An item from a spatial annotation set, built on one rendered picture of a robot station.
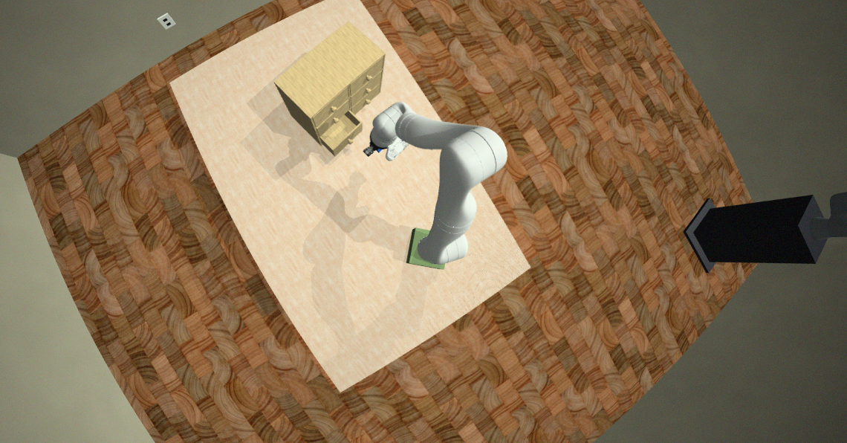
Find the light wooden chest of drawers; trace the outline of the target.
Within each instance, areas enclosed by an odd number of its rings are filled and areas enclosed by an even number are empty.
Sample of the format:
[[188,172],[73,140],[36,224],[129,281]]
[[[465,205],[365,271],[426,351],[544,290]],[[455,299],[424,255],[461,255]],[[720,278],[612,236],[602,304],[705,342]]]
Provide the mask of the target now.
[[291,117],[322,146],[323,134],[317,134],[312,117],[347,86],[351,111],[350,84],[382,57],[380,91],[386,53],[346,22],[281,74],[274,84]]

